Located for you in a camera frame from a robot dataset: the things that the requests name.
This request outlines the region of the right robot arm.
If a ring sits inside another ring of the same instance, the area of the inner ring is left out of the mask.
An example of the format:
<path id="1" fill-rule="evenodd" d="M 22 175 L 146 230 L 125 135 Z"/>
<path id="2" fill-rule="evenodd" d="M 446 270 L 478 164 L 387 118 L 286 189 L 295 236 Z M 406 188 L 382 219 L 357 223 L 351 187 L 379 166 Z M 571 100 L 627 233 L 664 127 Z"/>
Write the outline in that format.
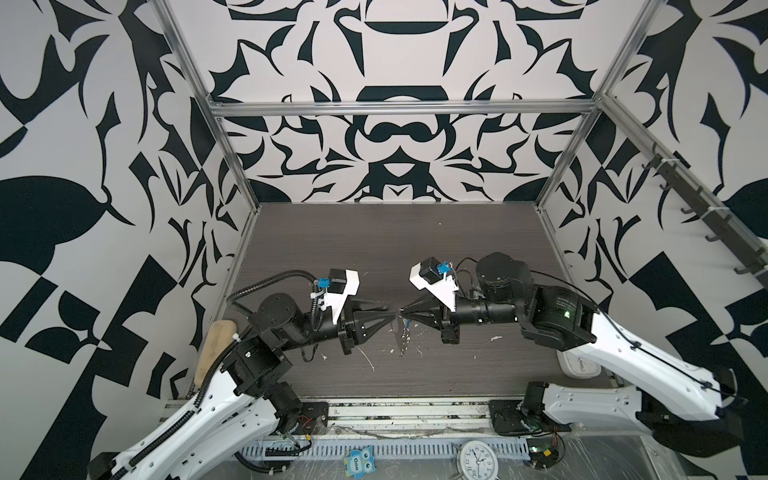
<path id="1" fill-rule="evenodd" d="M 733 407 L 732 371 L 714 371 L 678 359 L 615 322 L 585 296 L 533 280 L 529 266 L 494 252 L 475 265 L 477 285 L 459 286 L 449 262 L 429 257 L 414 265 L 409 281 L 422 297 L 404 318 L 438 330 L 446 344 L 464 325 L 519 325 L 535 344 L 585 359 L 626 381 L 626 386 L 584 389 L 548 382 L 528 385 L 520 409 L 559 425 L 635 429 L 679 453 L 708 458 L 744 441 Z"/>

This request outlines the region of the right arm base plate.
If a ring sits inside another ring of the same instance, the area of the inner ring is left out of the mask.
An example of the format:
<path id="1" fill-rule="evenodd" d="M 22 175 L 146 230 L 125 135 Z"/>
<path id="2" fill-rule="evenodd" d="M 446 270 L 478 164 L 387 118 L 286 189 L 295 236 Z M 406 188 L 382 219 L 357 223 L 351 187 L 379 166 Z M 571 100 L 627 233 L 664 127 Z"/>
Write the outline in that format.
<path id="1" fill-rule="evenodd" d="M 500 436 L 530 435 L 540 431 L 539 425 L 519 408 L 520 400 L 493 399 L 488 402 L 491 425 Z"/>

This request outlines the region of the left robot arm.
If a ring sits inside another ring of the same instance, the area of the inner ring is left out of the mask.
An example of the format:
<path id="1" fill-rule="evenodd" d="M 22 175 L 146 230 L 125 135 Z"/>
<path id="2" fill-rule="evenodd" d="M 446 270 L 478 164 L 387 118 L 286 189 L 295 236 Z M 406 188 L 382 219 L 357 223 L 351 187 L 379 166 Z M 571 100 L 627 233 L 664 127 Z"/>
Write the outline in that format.
<path id="1" fill-rule="evenodd" d="M 396 312 L 381 302 L 346 300 L 339 320 L 324 314 L 313 327 L 287 294 L 268 296 L 206 373 L 197 394 L 125 451 L 91 460 L 91 479 L 198 479 L 247 444 L 293 431 L 302 402 L 282 381 L 288 350 L 337 339 L 344 351 L 388 326 Z"/>

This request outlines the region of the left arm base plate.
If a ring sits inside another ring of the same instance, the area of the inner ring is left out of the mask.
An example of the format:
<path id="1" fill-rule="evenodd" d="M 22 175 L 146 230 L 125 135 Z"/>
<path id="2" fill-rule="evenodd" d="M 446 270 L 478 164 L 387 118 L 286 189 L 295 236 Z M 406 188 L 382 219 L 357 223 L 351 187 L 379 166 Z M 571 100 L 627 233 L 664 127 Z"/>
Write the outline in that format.
<path id="1" fill-rule="evenodd" d="M 325 401 L 299 401 L 291 406 L 277 406 L 275 416 L 278 420 L 276 432 L 281 434 L 313 434 L 327 427 L 329 403 Z"/>

